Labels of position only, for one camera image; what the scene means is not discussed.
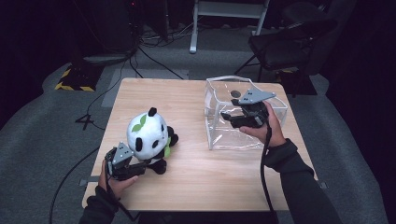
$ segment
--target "black sleeve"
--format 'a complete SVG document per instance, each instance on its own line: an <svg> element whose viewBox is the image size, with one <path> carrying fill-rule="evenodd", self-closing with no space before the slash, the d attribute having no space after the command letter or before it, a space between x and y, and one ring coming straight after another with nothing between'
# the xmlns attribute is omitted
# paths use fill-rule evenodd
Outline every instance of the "black sleeve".
<svg viewBox="0 0 396 224"><path fill-rule="evenodd" d="M280 173L283 192L295 223L342 223L327 195L289 139L269 148L265 165Z"/></svg>
<svg viewBox="0 0 396 224"><path fill-rule="evenodd" d="M79 220L80 224L109 224L113 221L114 215L119 210L118 206L112 202L106 191L97 186L95 196L87 199L87 206Z"/></svg>

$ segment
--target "handheld controller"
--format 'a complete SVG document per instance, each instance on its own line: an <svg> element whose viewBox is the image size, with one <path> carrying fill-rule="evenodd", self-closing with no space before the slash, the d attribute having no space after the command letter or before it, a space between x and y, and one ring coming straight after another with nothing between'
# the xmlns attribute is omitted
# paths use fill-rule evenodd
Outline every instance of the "handheld controller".
<svg viewBox="0 0 396 224"><path fill-rule="evenodd" d="M263 100L275 97L273 92L260 90L247 90L244 96L240 99L232 99L233 105L241 106L243 116L235 116L220 112L221 116L230 121L233 128L240 128L248 126L252 128L260 128L268 120L268 111Z"/></svg>
<svg viewBox="0 0 396 224"><path fill-rule="evenodd" d="M133 156L132 150L120 142L118 147L113 147L105 156L107 173L116 180L143 175L147 165L144 162L129 164Z"/></svg>

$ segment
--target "hand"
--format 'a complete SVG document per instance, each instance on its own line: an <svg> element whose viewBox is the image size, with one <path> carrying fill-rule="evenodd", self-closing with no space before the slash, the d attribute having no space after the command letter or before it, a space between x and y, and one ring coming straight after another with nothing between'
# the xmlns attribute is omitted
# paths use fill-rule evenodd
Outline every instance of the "hand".
<svg viewBox="0 0 396 224"><path fill-rule="evenodd" d="M105 177L105 161L102 162L102 173L99 176L99 186L104 189L105 191L107 191L107 187L106 187L106 177ZM111 177L108 180L108 185L111 187L111 189L114 192L114 196L116 197L116 199L119 199L121 197L122 192L129 188L130 186L132 186L132 184L137 180L137 175L133 176L129 179L126 180L122 180L122 181L118 181L115 180L113 177Z"/></svg>
<svg viewBox="0 0 396 224"><path fill-rule="evenodd" d="M270 140L270 143L268 144L269 147L277 147L280 145L283 145L286 143L285 137L283 137L282 130L280 128L280 123L279 120L276 117L276 114L274 113L274 109L271 107L271 105L265 101L263 101L265 106L267 107L268 110L268 120L270 123L270 126L272 128L272 137ZM260 128L250 128L250 127L240 127L239 131L241 133L245 133L248 135L251 135L253 137L257 137L262 143L265 144L265 138L267 135L267 125L262 125Z"/></svg>

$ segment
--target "person's left hand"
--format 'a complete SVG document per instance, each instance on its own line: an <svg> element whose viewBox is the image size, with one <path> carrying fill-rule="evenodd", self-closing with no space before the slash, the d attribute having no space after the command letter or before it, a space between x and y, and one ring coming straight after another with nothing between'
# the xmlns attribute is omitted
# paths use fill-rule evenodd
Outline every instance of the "person's left hand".
<svg viewBox="0 0 396 224"><path fill-rule="evenodd" d="M104 189L105 191L107 191L107 187L106 187L106 176L105 176L105 161L102 162L102 173L99 176L99 183L98 185ZM129 179L126 180L115 180L113 177L111 177L108 180L108 185L111 187L111 189L113 190L114 196L116 197L116 199L119 199L122 195L122 192L129 188L130 186L132 186L132 184L137 180L138 176L135 175Z"/></svg>

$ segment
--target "wooden table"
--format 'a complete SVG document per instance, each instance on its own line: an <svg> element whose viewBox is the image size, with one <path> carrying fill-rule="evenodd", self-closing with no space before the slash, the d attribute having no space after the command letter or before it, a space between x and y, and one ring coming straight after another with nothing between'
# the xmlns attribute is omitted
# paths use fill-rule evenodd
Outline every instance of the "wooden table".
<svg viewBox="0 0 396 224"><path fill-rule="evenodd" d="M259 83L264 91L273 91L289 106L278 84ZM121 202L135 211L267 211L268 204L260 179L262 151L209 150L205 129L205 81L125 78L110 115L92 176L99 175L106 153L119 141L127 142L126 129L136 115L157 107L166 123L179 136L167 158L164 175L147 169L128 188ZM291 108L283 131L312 166ZM265 169L268 189L275 210L288 206L279 174ZM88 184L82 204L94 194L97 183Z"/></svg>

